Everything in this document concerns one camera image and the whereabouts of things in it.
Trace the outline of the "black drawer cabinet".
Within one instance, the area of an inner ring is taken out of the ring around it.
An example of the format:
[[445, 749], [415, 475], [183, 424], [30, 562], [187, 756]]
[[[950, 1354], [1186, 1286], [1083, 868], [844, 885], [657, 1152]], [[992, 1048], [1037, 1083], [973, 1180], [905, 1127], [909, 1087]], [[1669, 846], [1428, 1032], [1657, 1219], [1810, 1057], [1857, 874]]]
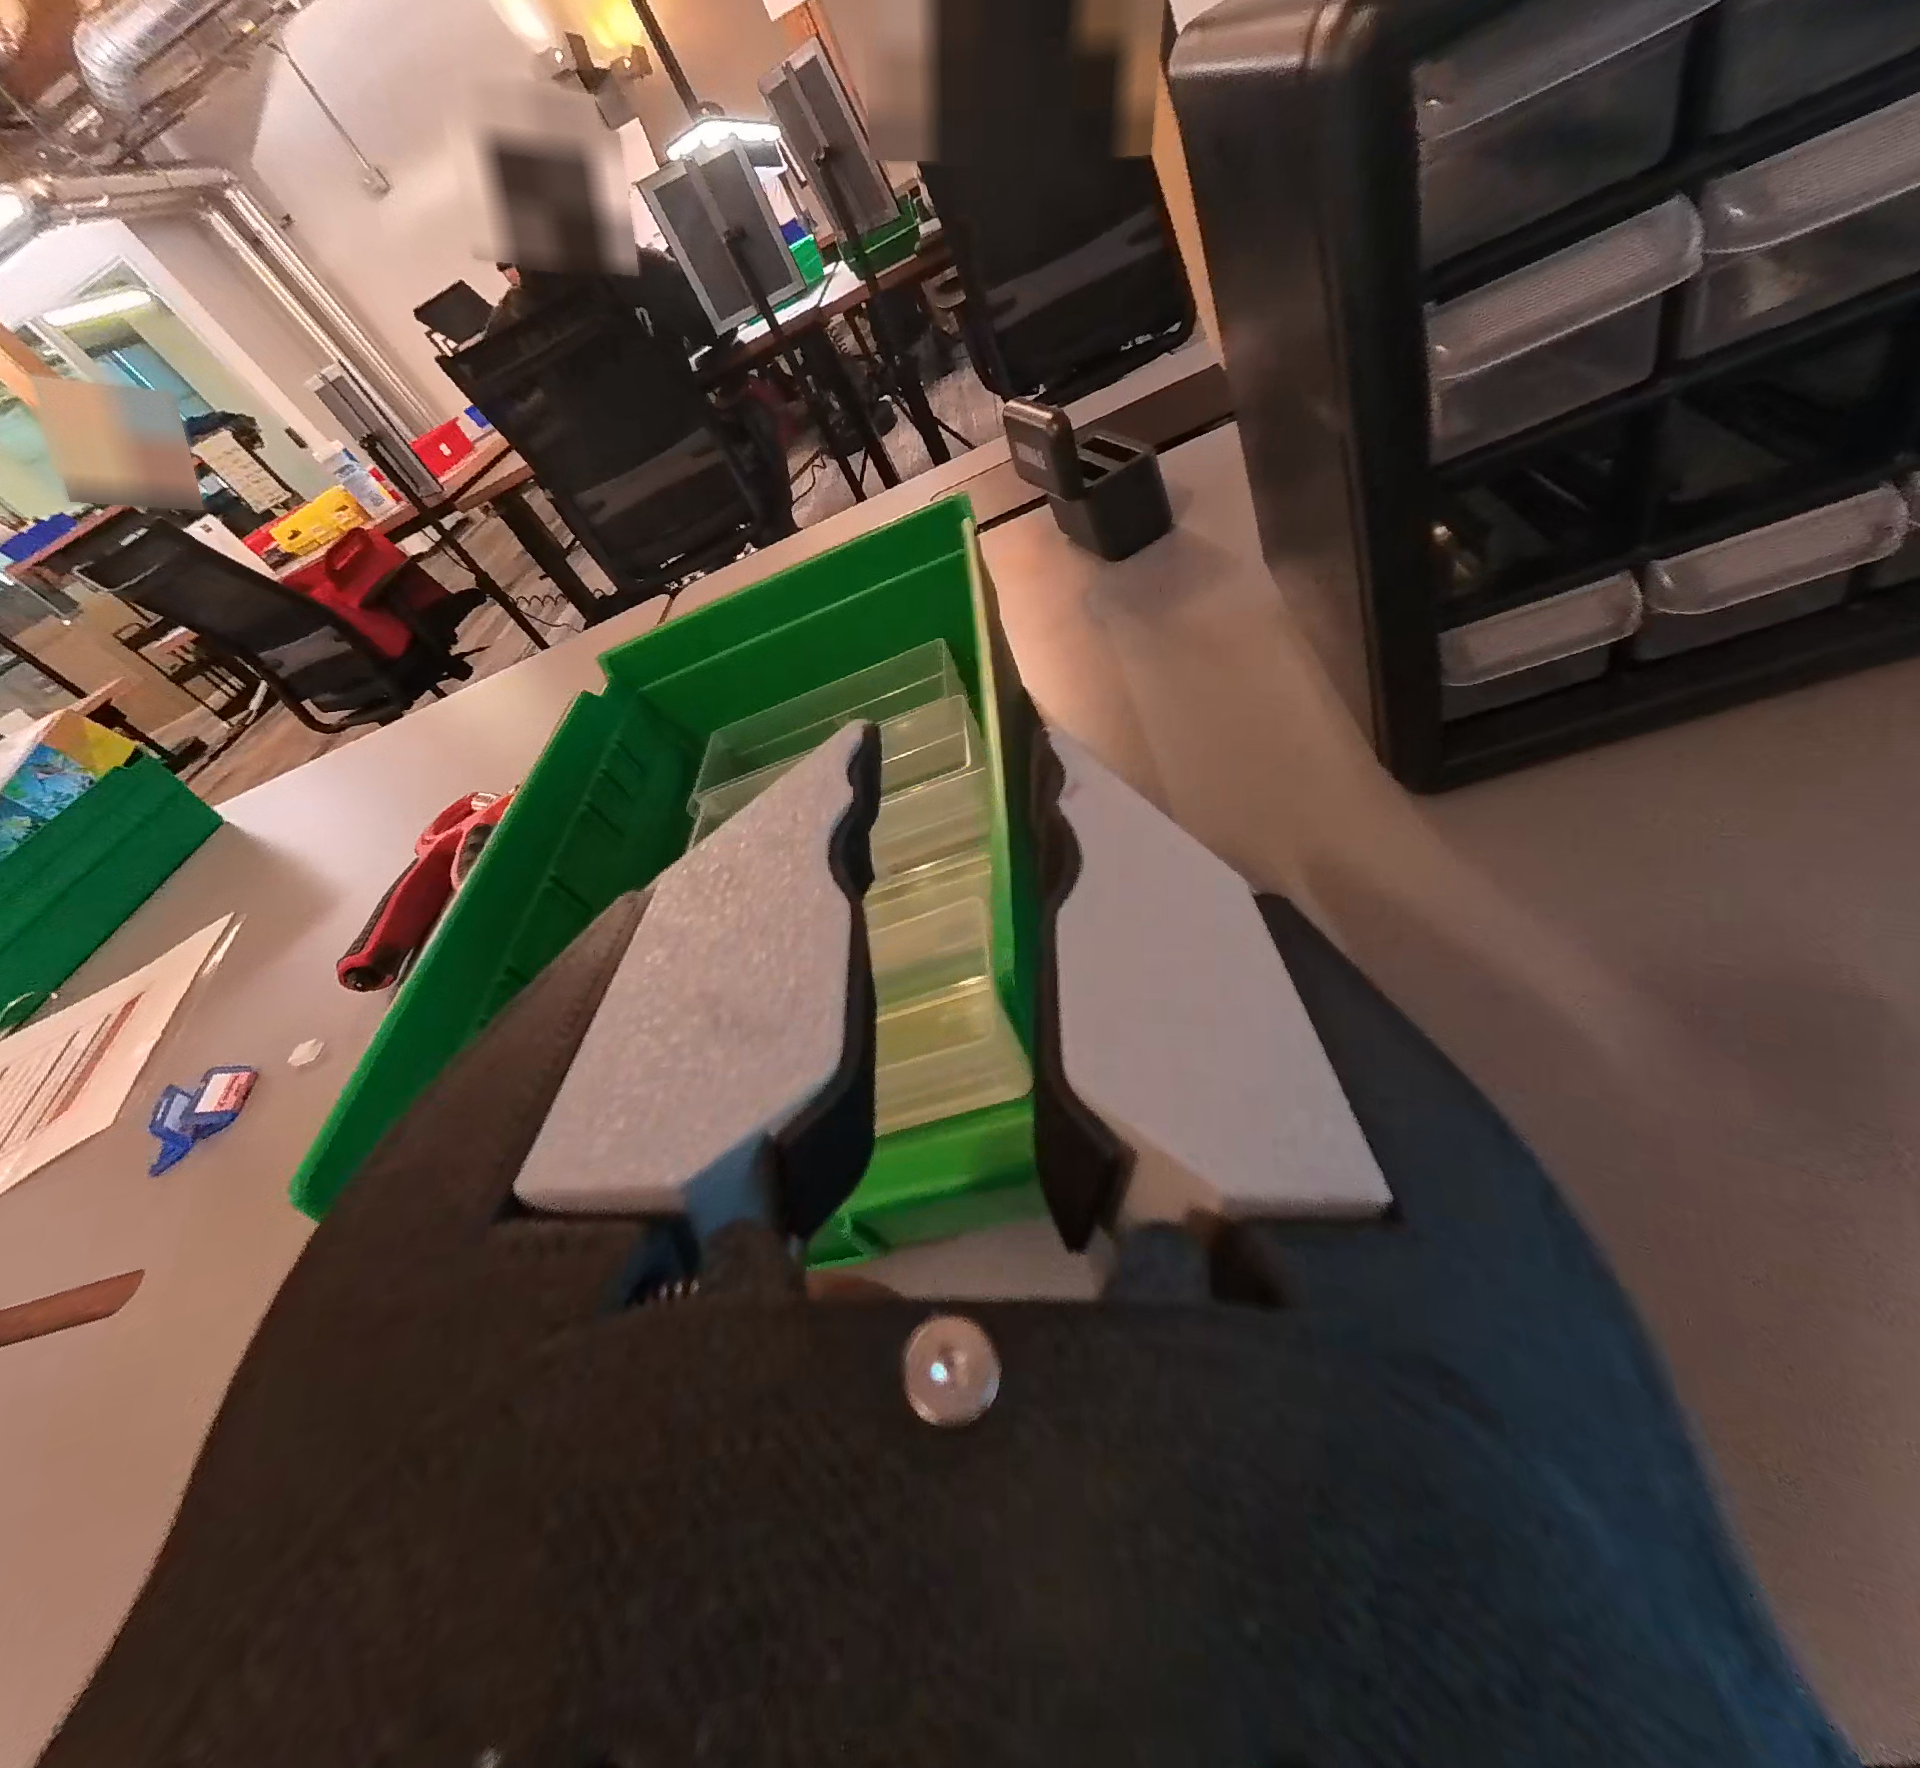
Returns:
[[1168, 86], [1260, 555], [1406, 790], [1462, 790], [1745, 700], [1915, 659], [1915, 585], [1695, 659], [1443, 725], [1431, 577], [1411, 69], [1537, 0], [1223, 0]]

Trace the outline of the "bank of clear drawers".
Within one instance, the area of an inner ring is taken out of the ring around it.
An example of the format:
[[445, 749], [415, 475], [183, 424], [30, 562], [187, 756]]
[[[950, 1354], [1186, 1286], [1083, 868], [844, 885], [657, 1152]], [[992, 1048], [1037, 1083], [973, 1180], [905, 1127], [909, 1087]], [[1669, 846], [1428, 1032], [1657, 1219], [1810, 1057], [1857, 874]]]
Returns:
[[1411, 69], [1439, 719], [1915, 585], [1916, 0], [1537, 0]]

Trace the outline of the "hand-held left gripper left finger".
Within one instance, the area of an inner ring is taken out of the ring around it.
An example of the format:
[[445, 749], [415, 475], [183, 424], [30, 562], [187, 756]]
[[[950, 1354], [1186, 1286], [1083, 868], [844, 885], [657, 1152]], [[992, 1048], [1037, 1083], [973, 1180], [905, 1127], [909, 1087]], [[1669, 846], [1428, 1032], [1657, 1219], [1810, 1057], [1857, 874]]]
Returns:
[[531, 1211], [835, 1211], [875, 1144], [880, 735], [831, 729], [667, 865], [521, 1171]]

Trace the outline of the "small black box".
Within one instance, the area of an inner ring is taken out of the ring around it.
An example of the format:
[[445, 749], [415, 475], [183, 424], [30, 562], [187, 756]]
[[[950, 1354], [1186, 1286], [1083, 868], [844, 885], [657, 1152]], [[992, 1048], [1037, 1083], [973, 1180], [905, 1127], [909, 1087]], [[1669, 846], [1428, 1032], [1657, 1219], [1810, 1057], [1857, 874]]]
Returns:
[[1015, 475], [1037, 489], [1057, 528], [1083, 552], [1121, 562], [1171, 534], [1159, 451], [1112, 429], [1075, 429], [1062, 407], [1002, 404]]

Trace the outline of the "red black pliers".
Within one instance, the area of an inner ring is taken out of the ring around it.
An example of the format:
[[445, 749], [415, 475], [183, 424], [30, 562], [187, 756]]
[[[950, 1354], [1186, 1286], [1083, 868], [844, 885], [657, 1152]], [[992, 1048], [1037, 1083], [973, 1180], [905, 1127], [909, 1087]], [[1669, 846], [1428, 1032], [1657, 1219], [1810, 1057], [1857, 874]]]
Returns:
[[391, 987], [449, 910], [492, 828], [514, 793], [476, 790], [449, 802], [417, 836], [398, 879], [373, 901], [366, 923], [334, 961], [334, 980], [359, 994]]

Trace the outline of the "brown wooden strip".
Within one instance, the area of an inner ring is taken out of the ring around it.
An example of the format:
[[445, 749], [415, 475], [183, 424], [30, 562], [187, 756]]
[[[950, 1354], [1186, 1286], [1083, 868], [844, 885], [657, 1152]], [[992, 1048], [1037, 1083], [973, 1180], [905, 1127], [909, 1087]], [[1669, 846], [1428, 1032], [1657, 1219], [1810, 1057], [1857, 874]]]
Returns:
[[144, 1270], [132, 1267], [56, 1290], [1, 1307], [0, 1347], [20, 1347], [62, 1331], [114, 1317], [137, 1292]]

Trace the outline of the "small blue clip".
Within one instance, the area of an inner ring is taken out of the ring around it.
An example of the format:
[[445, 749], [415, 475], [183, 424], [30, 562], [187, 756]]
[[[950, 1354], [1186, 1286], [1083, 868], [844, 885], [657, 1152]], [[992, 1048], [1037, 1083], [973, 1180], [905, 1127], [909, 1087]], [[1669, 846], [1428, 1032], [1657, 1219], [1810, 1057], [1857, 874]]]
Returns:
[[149, 1177], [157, 1180], [198, 1144], [225, 1131], [254, 1092], [258, 1069], [250, 1063], [217, 1063], [198, 1083], [166, 1083], [149, 1112], [149, 1138], [153, 1142]]

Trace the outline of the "yellow crate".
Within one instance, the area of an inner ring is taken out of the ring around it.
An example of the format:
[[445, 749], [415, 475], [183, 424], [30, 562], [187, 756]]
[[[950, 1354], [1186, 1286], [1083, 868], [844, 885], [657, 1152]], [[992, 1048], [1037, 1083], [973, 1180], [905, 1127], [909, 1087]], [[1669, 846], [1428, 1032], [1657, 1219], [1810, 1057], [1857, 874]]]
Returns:
[[372, 526], [376, 518], [376, 508], [366, 508], [347, 487], [334, 483], [291, 513], [276, 514], [267, 526], [267, 535], [272, 549], [300, 559], [325, 555], [336, 539]]

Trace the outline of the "grey monitor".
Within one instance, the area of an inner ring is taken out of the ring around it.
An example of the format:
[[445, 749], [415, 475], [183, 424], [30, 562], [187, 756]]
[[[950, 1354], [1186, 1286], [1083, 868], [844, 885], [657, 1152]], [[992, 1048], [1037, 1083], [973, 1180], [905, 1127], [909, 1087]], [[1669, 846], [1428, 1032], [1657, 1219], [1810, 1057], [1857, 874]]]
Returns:
[[716, 339], [811, 290], [743, 141], [695, 149], [637, 182]]
[[807, 199], [837, 234], [863, 239], [896, 221], [899, 192], [819, 39], [802, 41], [760, 76], [757, 94]]

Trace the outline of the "white printed paper sheet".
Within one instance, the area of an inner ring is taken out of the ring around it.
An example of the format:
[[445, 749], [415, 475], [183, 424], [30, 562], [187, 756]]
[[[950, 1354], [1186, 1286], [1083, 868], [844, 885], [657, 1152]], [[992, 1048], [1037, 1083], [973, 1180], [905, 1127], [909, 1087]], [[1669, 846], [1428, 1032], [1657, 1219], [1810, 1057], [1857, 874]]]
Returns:
[[242, 929], [230, 913], [79, 1002], [60, 1002], [1, 1044], [1, 1190], [107, 1131]]

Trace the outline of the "green plastic bin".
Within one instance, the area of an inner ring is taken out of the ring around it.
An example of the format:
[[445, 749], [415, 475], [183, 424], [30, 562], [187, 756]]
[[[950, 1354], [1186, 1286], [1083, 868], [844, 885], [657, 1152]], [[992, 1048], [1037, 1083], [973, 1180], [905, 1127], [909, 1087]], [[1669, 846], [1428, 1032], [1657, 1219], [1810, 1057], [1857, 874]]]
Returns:
[[1031, 1048], [1035, 710], [958, 492], [708, 604], [680, 604], [599, 655], [604, 688], [573, 698], [300, 1157], [300, 1215], [321, 1220], [492, 1014], [617, 895], [680, 857], [695, 756], [713, 729], [930, 641], [947, 642], [986, 739], [993, 987]]
[[1, 861], [1, 1016], [18, 1025], [137, 913], [221, 815], [137, 756]]

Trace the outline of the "silver ventilation pipe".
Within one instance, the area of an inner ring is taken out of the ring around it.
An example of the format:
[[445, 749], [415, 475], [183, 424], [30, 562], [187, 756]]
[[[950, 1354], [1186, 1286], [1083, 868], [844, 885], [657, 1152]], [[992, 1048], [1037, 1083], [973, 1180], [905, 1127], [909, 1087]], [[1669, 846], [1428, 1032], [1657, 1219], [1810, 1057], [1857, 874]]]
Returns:
[[191, 211], [234, 171], [149, 160], [238, 73], [300, 0], [103, 0], [80, 16], [71, 67], [42, 97], [5, 84], [5, 254], [60, 224]]

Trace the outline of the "black red office chair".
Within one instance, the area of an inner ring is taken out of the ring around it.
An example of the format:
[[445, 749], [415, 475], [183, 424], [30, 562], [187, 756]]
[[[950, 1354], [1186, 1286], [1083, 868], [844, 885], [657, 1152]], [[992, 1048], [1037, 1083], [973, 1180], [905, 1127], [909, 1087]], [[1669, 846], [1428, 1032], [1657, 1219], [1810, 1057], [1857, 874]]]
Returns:
[[149, 514], [90, 531], [67, 570], [219, 649], [313, 731], [391, 725], [420, 698], [471, 678], [462, 623], [487, 604], [449, 589], [381, 535], [342, 542], [304, 585]]

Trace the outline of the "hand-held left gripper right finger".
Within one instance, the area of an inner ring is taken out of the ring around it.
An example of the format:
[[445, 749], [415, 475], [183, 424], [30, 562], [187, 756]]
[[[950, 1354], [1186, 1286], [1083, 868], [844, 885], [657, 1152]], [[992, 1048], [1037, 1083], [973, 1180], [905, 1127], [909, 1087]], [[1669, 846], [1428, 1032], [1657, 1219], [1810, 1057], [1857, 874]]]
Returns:
[[1256, 888], [1035, 729], [1035, 1177], [1069, 1253], [1146, 1225], [1373, 1223], [1393, 1194]]

